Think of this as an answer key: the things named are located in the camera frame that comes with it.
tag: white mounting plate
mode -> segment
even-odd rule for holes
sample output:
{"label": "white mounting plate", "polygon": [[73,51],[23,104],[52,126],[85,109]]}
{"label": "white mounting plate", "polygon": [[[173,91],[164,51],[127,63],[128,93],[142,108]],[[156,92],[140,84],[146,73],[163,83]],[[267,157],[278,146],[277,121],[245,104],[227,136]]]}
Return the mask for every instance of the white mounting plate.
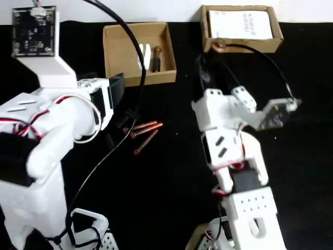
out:
{"label": "white mounting plate", "polygon": [[222,201],[229,219],[235,249],[285,250],[269,186],[232,194]]}
{"label": "white mounting plate", "polygon": [[112,233],[105,233],[99,250],[119,250]]}

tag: white wall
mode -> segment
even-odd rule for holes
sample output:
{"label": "white wall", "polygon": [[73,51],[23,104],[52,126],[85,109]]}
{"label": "white wall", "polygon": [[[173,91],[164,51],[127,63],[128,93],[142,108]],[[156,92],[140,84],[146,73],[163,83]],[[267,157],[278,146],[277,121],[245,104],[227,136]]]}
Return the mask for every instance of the white wall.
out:
{"label": "white wall", "polygon": [[[41,0],[57,5],[61,21],[105,22],[111,19],[82,0]],[[332,0],[101,0],[127,22],[198,21],[201,5],[269,5],[281,22],[333,22]],[[11,24],[11,9],[31,6],[31,0],[0,3],[0,24]]]}

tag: red wire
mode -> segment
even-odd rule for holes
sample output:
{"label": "red wire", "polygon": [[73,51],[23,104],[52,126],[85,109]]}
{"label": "red wire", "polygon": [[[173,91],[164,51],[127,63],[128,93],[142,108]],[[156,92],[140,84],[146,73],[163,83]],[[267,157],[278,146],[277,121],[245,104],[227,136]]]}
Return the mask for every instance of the red wire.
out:
{"label": "red wire", "polygon": [[71,95],[64,96],[63,98],[61,98],[61,99],[59,99],[58,101],[56,101],[56,104],[59,104],[59,103],[61,103],[62,101],[66,100],[66,99],[68,99],[68,98],[70,98],[70,97],[73,97],[73,96],[71,96]]}

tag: white paper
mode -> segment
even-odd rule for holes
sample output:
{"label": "white paper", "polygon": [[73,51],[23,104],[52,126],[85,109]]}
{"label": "white paper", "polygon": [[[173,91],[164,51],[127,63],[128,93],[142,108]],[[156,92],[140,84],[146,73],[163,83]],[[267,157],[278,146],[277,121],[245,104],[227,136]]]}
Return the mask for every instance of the white paper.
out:
{"label": "white paper", "polygon": [[209,11],[212,38],[272,39],[265,11]]}

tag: black table surface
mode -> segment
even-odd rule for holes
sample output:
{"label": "black table surface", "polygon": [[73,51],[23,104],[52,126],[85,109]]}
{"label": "black table surface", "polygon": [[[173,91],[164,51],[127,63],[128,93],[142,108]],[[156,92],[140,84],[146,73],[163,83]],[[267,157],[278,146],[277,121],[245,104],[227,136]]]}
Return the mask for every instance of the black table surface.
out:
{"label": "black table surface", "polygon": [[[61,24],[60,55],[77,74],[105,75],[104,25]],[[132,152],[142,139],[127,140],[92,176],[76,204],[107,216],[120,249],[184,249],[197,225],[217,217],[211,195],[217,181],[206,166],[190,105],[193,65],[202,52],[200,24],[169,23],[169,27],[177,80],[147,86],[141,109],[144,121],[162,121],[164,127],[140,157]],[[262,145],[286,247],[333,249],[333,24],[281,23],[281,29],[285,41],[271,57],[303,104],[284,128],[250,132]],[[1,26],[0,31],[3,103],[20,92],[33,91],[38,82],[32,72],[10,59],[11,27]],[[274,72],[256,55],[225,57],[259,107],[270,98],[286,96]],[[128,107],[137,90],[126,89],[123,103]],[[107,151],[101,134],[94,142],[75,146],[65,157],[67,202]],[[2,235],[7,239],[4,229]]]}

